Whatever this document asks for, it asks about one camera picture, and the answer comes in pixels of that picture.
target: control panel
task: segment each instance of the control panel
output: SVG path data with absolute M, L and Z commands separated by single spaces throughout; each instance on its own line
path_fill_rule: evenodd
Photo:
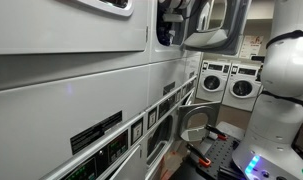
M 245 169 L 245 175 L 254 180 L 297 180 L 290 173 L 278 168 L 275 164 L 261 156 L 254 156 Z
M 229 65 L 225 65 L 223 68 L 223 73 L 229 73 L 229 68 L 230 68 Z
M 239 74 L 250 75 L 250 76 L 255 76 L 256 72 L 257 72 L 257 70 L 255 70 L 255 69 L 240 68 L 238 73 Z
M 159 119 L 175 105 L 176 95 L 172 95 L 159 105 Z
M 95 180 L 128 150 L 128 130 L 117 136 L 62 180 Z
M 232 66 L 231 74 L 237 74 L 238 66 Z
M 202 65 L 202 69 L 207 70 L 207 68 L 208 68 L 208 63 L 204 62 Z
M 216 65 L 216 64 L 210 64 L 208 69 L 215 70 L 215 71 L 222 71 L 223 66 L 222 65 Z

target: label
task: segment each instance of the label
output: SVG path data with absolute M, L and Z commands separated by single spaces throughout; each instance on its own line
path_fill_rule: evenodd
M 192 78 L 192 77 L 194 76 L 194 74 L 195 74 L 195 72 L 194 72 L 194 71 L 193 71 L 193 72 L 191 72 L 191 73 L 190 73 L 190 75 L 189 75 L 189 79 L 190 79 L 190 78 Z
M 91 126 L 90 128 L 82 131 L 81 133 L 73 136 L 70 139 L 72 154 L 76 154 L 81 151 L 92 142 L 96 141 L 105 134 L 105 131 L 112 126 L 122 121 L 122 111 L 108 117 L 107 119 Z
M 175 87 L 175 82 L 173 82 L 173 83 L 165 86 L 163 88 L 163 96 L 166 95 L 166 94 L 168 94 L 172 89 L 174 89 L 174 87 Z
M 131 127 L 131 137 L 132 137 L 132 142 L 135 143 L 143 134 L 143 118 L 141 118 L 138 122 L 132 125 Z
M 181 90 L 179 90 L 177 93 L 176 93 L 176 97 L 175 97 L 175 102 L 178 103 L 180 101 L 180 96 L 181 96 Z
M 149 112 L 148 129 L 152 127 L 156 121 L 157 121 L 157 107 L 155 107 L 154 109 L 152 109 L 152 111 Z

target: white appliance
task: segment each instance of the white appliance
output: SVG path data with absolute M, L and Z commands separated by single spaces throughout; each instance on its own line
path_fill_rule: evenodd
M 0 0 L 0 54 L 144 51 L 149 1 Z
M 184 82 L 199 75 L 201 56 L 187 57 L 184 70 Z
M 177 59 L 150 65 L 148 105 L 162 99 L 184 83 L 186 59 Z
M 152 9 L 150 29 L 150 43 L 152 49 L 150 51 L 150 62 L 160 62 L 185 57 L 186 51 L 183 50 L 183 40 L 186 36 L 188 20 L 180 22 L 163 22 L 163 11 L 172 8 L 164 6 L 164 4 L 168 4 L 166 1 L 162 1 L 162 4 L 158 0 L 150 2 Z M 186 14 L 187 9 L 190 8 L 191 7 L 180 9 L 180 11 L 183 11 L 184 14 Z
M 261 82 L 257 81 L 259 65 L 232 64 L 222 104 L 252 111 L 261 91 Z
M 206 101 L 222 101 L 231 63 L 203 61 L 196 97 Z
M 177 6 L 188 4 L 187 1 L 183 2 L 172 1 Z M 196 25 L 199 13 L 202 12 L 196 10 L 196 7 L 212 6 L 213 4 L 210 3 L 213 1 L 194 2 L 203 3 L 192 7 L 193 12 L 198 13 L 197 15 L 190 14 L 192 11 L 181 12 L 186 19 L 190 21 L 193 19 L 193 25 Z M 226 54 L 237 49 L 238 37 L 242 34 L 250 2 L 250 0 L 225 1 L 227 4 L 231 3 L 232 6 L 226 8 L 225 14 L 228 14 L 228 18 L 223 21 L 221 27 L 214 28 L 213 31 L 203 28 L 196 30 L 198 33 L 195 36 L 200 35 L 198 37 L 202 37 L 203 39 L 200 39 L 205 42 L 195 42 L 192 40 L 193 36 L 188 41 L 188 46 L 200 50 L 210 48 L 211 52 L 225 52 Z M 145 115 L 145 110 L 148 106 L 161 100 L 158 106 L 159 121 L 157 119 L 157 122 L 161 123 L 161 118 L 169 115 L 178 103 L 189 102 L 187 96 L 194 92 L 196 78 L 193 77 L 183 84 L 185 58 L 182 58 L 184 51 L 181 47 L 185 40 L 182 34 L 186 32 L 186 28 L 174 25 L 172 30 L 181 29 L 180 33 L 169 31 L 169 33 L 176 34 L 176 40 L 173 39 L 172 42 L 177 42 L 173 43 L 177 46 L 174 45 L 173 50 L 157 48 L 149 40 L 148 17 L 155 17 L 157 13 L 155 7 L 158 6 L 152 5 L 148 9 L 148 3 L 153 3 L 153 1 L 35 0 L 30 2 L 18 0 L 10 2 L 10 5 L 0 1 L 0 57 L 3 57 L 3 54 L 23 54 L 23 57 L 13 56 L 23 59 L 25 54 L 40 53 L 39 56 L 45 59 L 47 56 L 44 57 L 43 53 L 48 53 L 50 57 L 51 53 L 74 53 L 63 57 L 77 56 L 72 57 L 74 58 L 73 63 L 86 57 L 99 61 L 98 63 L 96 61 L 87 62 L 84 65 L 86 67 L 79 74 L 72 72 L 68 76 L 59 75 L 57 77 L 49 73 L 51 77 L 48 79 L 19 84 L 19 88 L 6 86 L 3 89 L 8 87 L 12 89 L 0 91 L 0 179 L 39 179 L 52 170 L 44 179 L 46 177 L 52 177 L 52 179 L 69 177 L 70 174 L 83 172 L 86 165 L 90 167 L 94 165 L 95 158 L 99 159 L 99 163 L 105 164 L 103 166 L 99 164 L 96 167 L 99 169 L 93 173 L 92 177 L 105 179 L 120 166 L 121 168 L 119 171 L 116 170 L 115 176 L 111 177 L 111 179 L 117 179 L 119 176 L 121 178 L 123 173 L 126 175 L 131 173 L 132 176 L 133 173 L 130 171 L 132 169 L 126 165 L 132 163 L 131 160 L 139 161 L 138 166 L 141 165 L 141 162 L 146 162 L 145 159 L 141 159 L 139 153 L 141 150 L 142 154 L 146 152 L 144 151 L 146 148 L 144 140 L 147 138 L 146 133 L 148 132 L 147 130 L 140 131 L 141 126 L 146 126 L 146 118 L 141 119 Z M 170 10 L 179 9 L 171 5 Z M 204 16 L 201 16 L 200 24 L 208 24 L 208 22 L 204 22 L 208 17 Z M 155 55 L 157 51 L 154 51 L 156 53 L 147 57 L 133 55 L 147 51 L 148 46 L 152 50 L 158 49 L 160 53 Z M 54 57 L 54 60 L 59 60 L 61 56 Z M 172 61 L 173 64 L 181 63 L 181 65 L 177 65 L 176 72 L 178 73 L 172 73 L 172 77 L 168 75 L 162 77 L 161 73 L 158 75 L 158 72 L 165 72 L 166 67 L 172 65 L 171 61 L 167 62 L 171 59 L 175 59 Z M 159 68 L 156 67 L 158 65 L 156 62 L 164 60 L 166 62 L 161 65 L 159 63 Z M 58 70 L 57 73 L 63 74 L 72 70 L 70 67 L 63 72 Z M 177 81 L 173 89 L 171 89 L 172 85 L 167 83 L 172 83 L 171 80 Z M 179 102 L 178 99 L 175 99 L 176 102 L 171 107 L 169 99 L 173 94 L 174 97 L 179 97 L 179 93 L 184 99 L 179 98 Z M 193 113 L 202 113 L 202 111 L 197 111 L 200 106 L 203 105 L 193 105 L 191 109 L 196 109 Z M 188 107 L 189 105 L 179 107 L 179 113 L 189 112 L 180 111 Z M 119 112 L 122 112 L 120 121 L 118 121 Z M 176 122 L 187 120 L 188 117 L 179 115 Z M 190 131 L 180 128 L 181 130 L 187 141 L 195 137 L 194 133 L 200 132 L 201 135 L 196 136 L 198 138 L 205 133 L 204 127 Z M 95 139 L 96 136 L 101 135 L 100 133 L 102 133 L 101 139 Z M 86 138 L 88 134 L 93 135 L 92 139 L 83 140 L 82 138 Z M 101 157 L 105 157 L 105 153 L 108 157 L 101 160 Z M 144 167 L 146 166 L 141 165 L 138 170 L 144 172 Z
M 1 91 L 0 179 L 39 179 L 83 149 L 78 137 L 99 123 L 138 115 L 148 74 L 141 66 Z

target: cable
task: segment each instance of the cable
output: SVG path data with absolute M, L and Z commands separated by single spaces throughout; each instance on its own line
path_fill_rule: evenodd
M 191 12 L 190 13 L 190 16 L 189 17 L 183 17 L 184 19 L 189 19 L 189 18 L 192 18 L 199 10 L 200 10 L 200 7 L 201 7 L 201 3 L 199 4 L 198 8 L 193 11 L 193 13 Z

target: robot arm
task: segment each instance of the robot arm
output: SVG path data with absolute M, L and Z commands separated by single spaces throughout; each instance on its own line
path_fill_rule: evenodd
M 281 36 L 297 30 L 303 31 L 303 0 L 276 0 L 275 41 L 269 44 L 261 78 L 272 94 L 303 101 L 303 36 Z M 301 104 L 260 95 L 245 139 L 232 155 L 234 162 L 248 179 L 264 179 L 261 171 L 266 171 L 271 179 L 303 180 L 303 160 L 291 148 L 302 122 Z M 256 156 L 259 162 L 252 167 Z

